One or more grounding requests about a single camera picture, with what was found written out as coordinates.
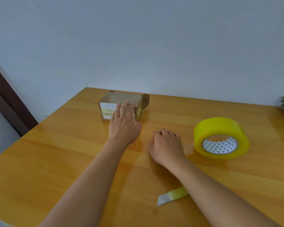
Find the cardboard box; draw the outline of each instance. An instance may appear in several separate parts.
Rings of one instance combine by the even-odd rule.
[[[113,112],[116,110],[117,103],[125,103],[128,100],[134,104],[134,120],[139,121],[144,110],[149,105],[149,95],[131,94],[110,91],[107,92],[98,102],[102,120],[110,121]]]

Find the person's right arm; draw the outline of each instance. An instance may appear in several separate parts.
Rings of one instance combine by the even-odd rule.
[[[155,131],[149,149],[153,159],[180,180],[213,227],[279,226],[186,159],[178,134]]]

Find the forearm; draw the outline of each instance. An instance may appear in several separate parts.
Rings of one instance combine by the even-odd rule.
[[[97,226],[125,148],[108,140],[39,227]]]
[[[279,226],[244,199],[183,159],[169,170],[181,181],[213,227]]]

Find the yellow tape roll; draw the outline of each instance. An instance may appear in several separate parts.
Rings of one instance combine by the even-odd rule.
[[[249,141],[236,121],[215,117],[197,124],[193,146],[203,156],[231,159],[244,154],[249,147]]]

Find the plain wall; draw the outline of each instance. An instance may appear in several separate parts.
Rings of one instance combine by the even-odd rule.
[[[284,0],[0,0],[0,71],[38,121],[84,87],[278,105]]]

